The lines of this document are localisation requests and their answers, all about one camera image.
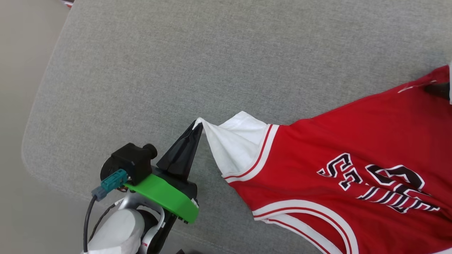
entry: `teal connector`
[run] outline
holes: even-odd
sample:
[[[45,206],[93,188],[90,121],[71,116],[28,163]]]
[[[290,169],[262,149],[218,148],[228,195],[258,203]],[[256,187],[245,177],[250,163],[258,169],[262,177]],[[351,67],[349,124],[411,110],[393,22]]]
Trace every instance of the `teal connector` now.
[[[107,178],[105,178],[101,183],[100,186],[104,188],[104,190],[109,193],[112,190],[119,188],[123,186],[127,182],[127,173],[125,170],[120,169]]]

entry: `robotic arm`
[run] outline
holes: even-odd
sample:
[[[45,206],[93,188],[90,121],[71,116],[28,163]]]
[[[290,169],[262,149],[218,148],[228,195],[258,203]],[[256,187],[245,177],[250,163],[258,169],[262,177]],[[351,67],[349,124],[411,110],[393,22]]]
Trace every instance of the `robotic arm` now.
[[[101,186],[93,191],[85,220],[84,240],[87,246],[84,246],[83,253],[158,254],[176,219],[187,224],[194,223],[199,211],[196,199],[198,189],[195,183],[188,181],[188,175],[202,133],[202,124],[195,128],[194,124],[188,127],[156,166],[151,165],[151,159],[157,156],[157,150],[151,144],[140,148],[129,143],[112,153],[102,167]],[[117,202],[121,203],[119,209],[88,243],[86,232],[92,205],[114,188],[127,194]],[[152,213],[139,207],[150,208],[160,218],[157,220]]]

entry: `red jersey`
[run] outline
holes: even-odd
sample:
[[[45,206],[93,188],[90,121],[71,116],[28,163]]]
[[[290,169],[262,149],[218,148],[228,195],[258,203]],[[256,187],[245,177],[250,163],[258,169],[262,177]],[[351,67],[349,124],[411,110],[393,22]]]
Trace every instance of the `red jersey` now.
[[[254,219],[325,254],[452,253],[452,106],[423,86],[449,67],[291,125],[202,118]]]

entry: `black cable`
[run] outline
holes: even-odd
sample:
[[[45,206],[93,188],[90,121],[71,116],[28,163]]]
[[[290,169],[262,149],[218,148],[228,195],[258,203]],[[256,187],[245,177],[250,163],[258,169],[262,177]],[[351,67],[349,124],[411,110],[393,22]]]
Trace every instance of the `black cable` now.
[[[100,221],[102,220],[102,218],[104,218],[105,215],[107,215],[107,213],[110,211],[110,209],[112,209],[112,208],[115,207],[115,206],[116,206],[116,205],[113,203],[113,205],[111,205],[109,208],[107,208],[107,209],[105,210],[105,212],[102,214],[102,216],[99,218],[99,220],[97,221],[96,225],[95,225],[94,228],[93,228],[93,233],[91,233],[91,236],[89,237],[89,241],[91,241],[91,239],[92,239],[93,236],[94,236],[94,233],[96,233],[96,229],[97,229],[97,227],[99,226]]]
[[[91,210],[93,209],[94,202],[96,202],[97,196],[94,195],[93,199],[91,199],[91,202],[89,203],[88,210],[86,211],[85,216],[85,225],[83,227],[83,252],[88,253],[88,223],[89,223],[89,216],[91,215]]]

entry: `beige floor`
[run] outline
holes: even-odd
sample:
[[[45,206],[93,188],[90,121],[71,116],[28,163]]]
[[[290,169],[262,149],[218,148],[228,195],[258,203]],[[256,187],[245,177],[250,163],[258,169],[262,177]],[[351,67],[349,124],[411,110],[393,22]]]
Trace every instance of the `beige floor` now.
[[[1,253],[82,250],[87,204],[30,177],[20,156],[33,98],[68,13],[59,0],[0,1]]]

